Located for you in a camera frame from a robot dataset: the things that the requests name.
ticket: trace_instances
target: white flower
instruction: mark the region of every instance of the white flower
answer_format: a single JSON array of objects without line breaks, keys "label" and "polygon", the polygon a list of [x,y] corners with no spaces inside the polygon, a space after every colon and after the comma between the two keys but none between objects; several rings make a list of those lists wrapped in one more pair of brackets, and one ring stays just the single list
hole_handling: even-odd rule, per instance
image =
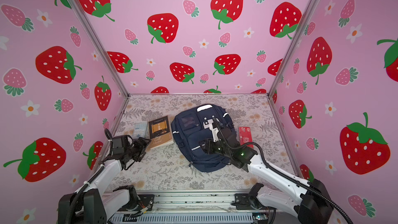
[{"label": "white flower", "polygon": [[72,180],[69,181],[69,183],[72,185],[72,187],[79,183],[79,176],[80,175],[73,175]]},{"label": "white flower", "polygon": [[8,42],[9,39],[4,36],[0,36],[0,48],[3,50],[7,50],[6,42]]},{"label": "white flower", "polygon": [[333,107],[333,102],[331,102],[330,104],[325,104],[326,110],[325,110],[325,114],[329,114],[331,117],[333,116],[333,112],[336,112],[336,108]]},{"label": "white flower", "polygon": [[295,142],[295,147],[296,147],[297,150],[299,150],[299,148],[301,147],[301,146],[299,145],[299,142],[298,142],[298,141]]},{"label": "white flower", "polygon": [[153,59],[147,59],[147,64],[152,67],[154,64],[156,64],[156,62],[154,62]]},{"label": "white flower", "polygon": [[80,124],[84,125],[84,124],[88,124],[88,116],[84,115],[84,113],[82,114],[82,117],[79,118],[80,120]]},{"label": "white flower", "polygon": [[256,72],[253,72],[253,70],[250,70],[250,71],[248,71],[248,76],[253,77],[255,73],[256,73]]},{"label": "white flower", "polygon": [[33,104],[31,100],[27,102],[27,106],[22,106],[21,109],[26,111],[26,117],[30,115],[39,115],[39,111],[37,110],[40,107],[39,104]]},{"label": "white flower", "polygon": [[330,0],[327,6],[325,6],[325,16],[331,14],[331,9],[334,7],[336,3]]},{"label": "white flower", "polygon": [[49,24],[52,24],[52,21],[49,19],[49,14],[47,12],[41,12],[41,10],[37,9],[37,20],[43,22],[44,26],[48,27]]},{"label": "white flower", "polygon": [[351,39],[351,43],[355,42],[355,39],[357,37],[362,36],[362,32],[360,31],[362,27],[362,24],[359,24],[357,27],[351,26],[350,28],[350,33],[347,35],[346,39]]},{"label": "white flower", "polygon": [[91,55],[93,56],[94,61],[98,61],[98,54],[96,51],[92,52]]},{"label": "white flower", "polygon": [[207,48],[207,45],[209,44],[208,42],[206,42],[206,40],[205,39],[203,39],[203,41],[201,41],[201,42],[199,42],[199,44],[200,44],[200,48]]},{"label": "white flower", "polygon": [[333,175],[333,172],[337,171],[336,167],[333,166],[333,161],[329,162],[325,160],[325,162],[326,162],[325,169],[328,170],[331,173],[331,175]]},{"label": "white flower", "polygon": [[244,30],[243,32],[245,33],[243,37],[248,37],[248,38],[251,38],[251,34],[254,33],[254,31],[251,30],[251,27],[248,28],[247,30]]},{"label": "white flower", "polygon": [[33,214],[35,213],[35,211],[36,211],[36,208],[34,208],[32,210],[25,209],[23,211],[22,217],[17,220],[17,223],[18,224],[26,224],[29,221],[34,220],[35,216]]}]

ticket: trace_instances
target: book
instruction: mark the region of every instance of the book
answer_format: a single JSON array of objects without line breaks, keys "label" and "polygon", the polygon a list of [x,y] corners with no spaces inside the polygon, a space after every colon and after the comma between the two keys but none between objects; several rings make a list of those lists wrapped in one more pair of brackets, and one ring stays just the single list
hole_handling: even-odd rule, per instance
[{"label": "book", "polygon": [[168,116],[164,116],[149,122],[149,148],[153,149],[168,145],[173,142],[172,132]]},{"label": "book", "polygon": [[253,140],[251,139],[250,127],[239,127],[239,142],[240,145],[247,142],[253,142]]}]

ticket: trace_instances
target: backpack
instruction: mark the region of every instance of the backpack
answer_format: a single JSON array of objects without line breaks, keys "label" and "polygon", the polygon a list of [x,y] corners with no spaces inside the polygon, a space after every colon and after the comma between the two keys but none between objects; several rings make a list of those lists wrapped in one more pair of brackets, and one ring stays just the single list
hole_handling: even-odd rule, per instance
[{"label": "backpack", "polygon": [[224,108],[216,105],[202,105],[186,110],[176,115],[173,120],[172,133],[180,151],[190,162],[201,172],[213,172],[223,168],[229,163],[229,158],[220,154],[206,154],[201,145],[203,140],[213,139],[212,123],[213,119],[220,122],[222,128],[230,128],[232,135],[235,136],[236,131],[232,119]]}]

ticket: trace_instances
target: strawberry wallpaper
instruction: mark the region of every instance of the strawberry wallpaper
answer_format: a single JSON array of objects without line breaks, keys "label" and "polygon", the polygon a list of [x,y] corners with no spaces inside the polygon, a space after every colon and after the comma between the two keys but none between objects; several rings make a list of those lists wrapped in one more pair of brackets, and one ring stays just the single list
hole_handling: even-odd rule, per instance
[{"label": "strawberry wallpaper", "polygon": [[0,0],[1,216],[56,223],[122,105],[67,0]]},{"label": "strawberry wallpaper", "polygon": [[308,0],[79,2],[130,93],[264,93]]},{"label": "strawberry wallpaper", "polygon": [[398,220],[396,2],[320,0],[273,97],[304,177],[354,223]]}]

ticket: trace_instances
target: red box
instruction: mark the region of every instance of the red box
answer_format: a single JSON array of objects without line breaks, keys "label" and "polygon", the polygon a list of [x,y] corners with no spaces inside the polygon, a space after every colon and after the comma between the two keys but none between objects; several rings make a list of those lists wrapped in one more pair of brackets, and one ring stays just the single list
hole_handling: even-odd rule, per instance
[{"label": "red box", "polygon": [[253,142],[251,139],[251,131],[250,127],[239,127],[239,142],[240,144],[244,144],[247,142]]}]

